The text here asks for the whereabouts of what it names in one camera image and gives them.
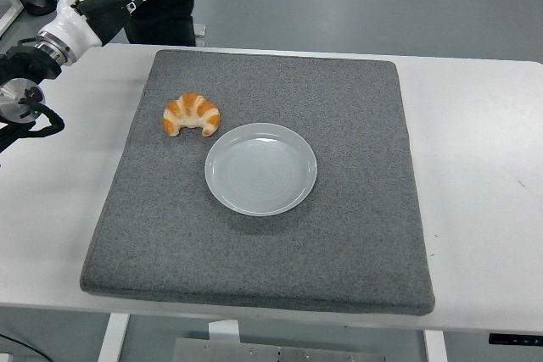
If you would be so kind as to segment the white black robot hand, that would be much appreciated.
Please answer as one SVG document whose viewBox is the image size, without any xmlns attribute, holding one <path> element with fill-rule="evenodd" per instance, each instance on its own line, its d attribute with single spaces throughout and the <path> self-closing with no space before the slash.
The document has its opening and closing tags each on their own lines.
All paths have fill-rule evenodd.
<svg viewBox="0 0 543 362">
<path fill-rule="evenodd" d="M 59 0 L 55 19 L 39 36 L 79 58 L 110 42 L 148 0 Z"/>
</svg>

